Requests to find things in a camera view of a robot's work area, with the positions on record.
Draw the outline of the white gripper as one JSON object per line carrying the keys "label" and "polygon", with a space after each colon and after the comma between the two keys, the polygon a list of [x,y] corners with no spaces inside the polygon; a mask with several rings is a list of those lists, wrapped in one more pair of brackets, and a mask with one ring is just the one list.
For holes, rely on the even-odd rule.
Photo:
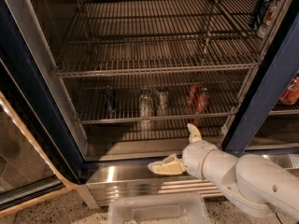
{"label": "white gripper", "polygon": [[198,179],[204,179],[203,165],[205,158],[217,147],[202,140],[198,128],[191,123],[187,124],[190,133],[189,142],[182,153],[182,159],[176,154],[171,154],[162,161],[148,164],[148,168],[156,175],[181,175],[185,172]]}

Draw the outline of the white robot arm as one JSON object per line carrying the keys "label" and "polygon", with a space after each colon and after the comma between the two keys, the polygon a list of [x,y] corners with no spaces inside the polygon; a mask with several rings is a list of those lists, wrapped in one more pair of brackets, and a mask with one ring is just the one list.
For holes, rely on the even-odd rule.
{"label": "white robot arm", "polygon": [[299,178],[274,162],[254,154],[240,158],[204,140],[192,124],[182,157],[171,154],[149,164],[156,175],[184,172],[213,183],[223,196],[252,217],[270,216],[275,208],[299,220]]}

